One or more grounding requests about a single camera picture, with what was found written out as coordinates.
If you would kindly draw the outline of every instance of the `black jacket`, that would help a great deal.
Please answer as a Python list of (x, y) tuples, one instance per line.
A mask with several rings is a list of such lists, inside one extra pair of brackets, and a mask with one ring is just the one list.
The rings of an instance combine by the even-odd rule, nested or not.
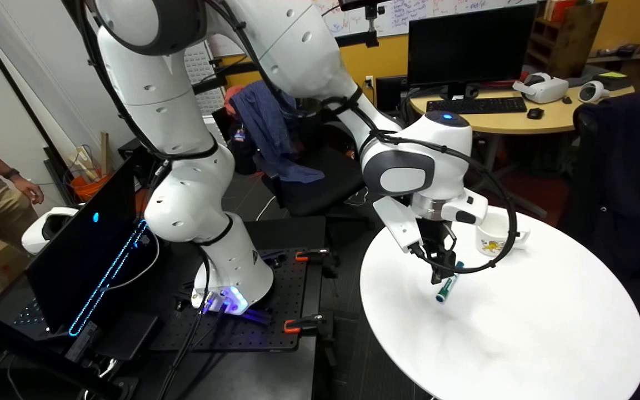
[(640, 281), (640, 94), (576, 111), (581, 153), (562, 229)]

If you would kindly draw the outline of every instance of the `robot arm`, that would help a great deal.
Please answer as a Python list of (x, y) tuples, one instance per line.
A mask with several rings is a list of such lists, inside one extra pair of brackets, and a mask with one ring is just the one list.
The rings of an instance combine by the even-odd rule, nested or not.
[(312, 0), (95, 0), (95, 16), (103, 23), (97, 47), (118, 98), (171, 164), (145, 217), (156, 236), (192, 239), (208, 254), (195, 277), (195, 307), (242, 314), (274, 283), (237, 216), (219, 207), (234, 157), (205, 129), (182, 65), (182, 48), (213, 34), (237, 41), (266, 82), (321, 103), (346, 124), (365, 182), (389, 195), (376, 209), (407, 252), (426, 259), (435, 254), (421, 252), (417, 221), (482, 216), (486, 202), (463, 187), (468, 162), (445, 153), (472, 153), (472, 127), (451, 114), (425, 116), (409, 129), (385, 118), (344, 72)]

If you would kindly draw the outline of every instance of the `office chair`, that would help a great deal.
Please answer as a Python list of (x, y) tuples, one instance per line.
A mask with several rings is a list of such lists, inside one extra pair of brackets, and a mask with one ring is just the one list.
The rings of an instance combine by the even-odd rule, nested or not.
[[(231, 153), (235, 156), (235, 172), (248, 175), (262, 169), (262, 164), (253, 164), (261, 147), (234, 141), (234, 129), (237, 129), (237, 122), (234, 122), (222, 108), (213, 114), (213, 119), (229, 141)], [(344, 156), (352, 144), (352, 135), (328, 111), (297, 118), (291, 122), (291, 129), (291, 141), (299, 147), (293, 162), (322, 172), (325, 178), (316, 182), (287, 182), (278, 173), (262, 169), (262, 182), (275, 195), (278, 205), (288, 211), (288, 216), (327, 213), (343, 207), (348, 195), (365, 187), (361, 162)]]
[(562, 229), (623, 281), (640, 281), (640, 94), (582, 104)]
[(562, 229), (605, 259), (640, 311), (640, 94), (582, 104), (574, 122), (582, 143)]
[(282, 182), (279, 178), (265, 175), (266, 187), (275, 194), (275, 201), (291, 216), (321, 216), (344, 205), (346, 198), (358, 194), (363, 182), (361, 162), (352, 159), (344, 152), (348, 133), (344, 127), (328, 118), (312, 118), (308, 133), (303, 141), (305, 152), (297, 156), (297, 164), (318, 169), (325, 173), (318, 182)]

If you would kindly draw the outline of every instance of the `computer monitor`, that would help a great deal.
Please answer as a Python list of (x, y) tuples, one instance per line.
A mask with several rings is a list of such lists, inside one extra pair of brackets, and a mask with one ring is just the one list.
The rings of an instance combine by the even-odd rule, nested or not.
[(52, 331), (69, 336), (83, 331), (143, 229), (145, 223), (136, 211), (134, 162), (129, 159), (27, 269)]
[(519, 78), (533, 19), (535, 5), (411, 19), (409, 84), (454, 98), (467, 84)]

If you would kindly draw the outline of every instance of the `wooden desk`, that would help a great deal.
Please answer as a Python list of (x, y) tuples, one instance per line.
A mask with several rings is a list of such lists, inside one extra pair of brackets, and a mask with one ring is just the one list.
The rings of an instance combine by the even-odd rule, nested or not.
[[(626, 96), (634, 88), (619, 88), (611, 96)], [(574, 111), (582, 104), (581, 87), (572, 87), (567, 92), (572, 104), (564, 103), (549, 103), (535, 104), (524, 103), (527, 108), (542, 108), (545, 116), (539, 119), (529, 119), (524, 114), (464, 114), (463, 118), (468, 119), (476, 133), (488, 135), (546, 135), (546, 133), (564, 133), (574, 129)], [(516, 92), (486, 92), (477, 98), (519, 98)], [(417, 114), (426, 114), (426, 103), (435, 98), (411, 98), (411, 107)]]
[[(611, 96), (626, 96), (634, 94), (634, 88), (619, 88), (611, 92)], [(496, 175), (504, 175), (514, 172), (514, 167), (504, 167), (496, 172), (496, 156), (498, 156), (498, 143), (499, 135), (553, 135), (553, 133), (569, 133), (574, 132), (574, 111), (582, 104), (581, 99), (581, 87), (572, 87), (567, 92), (572, 98), (572, 104), (564, 103), (549, 103), (549, 104), (535, 104), (535, 103), (524, 103), (527, 108), (542, 108), (545, 116), (539, 119), (529, 119), (524, 114), (464, 114), (463, 118), (472, 124), (472, 129), (486, 137), (486, 156), (482, 164), (493, 172)], [(516, 92), (485, 92), (477, 98), (519, 98)], [(411, 98), (411, 107), (417, 114), (426, 114), (426, 103), (435, 98)], [(474, 192), (481, 188), (493, 188), (486, 178), (482, 178)], [(522, 207), (524, 211), (546, 217), (546, 211), (519, 195), (514, 195), (516, 205)]]

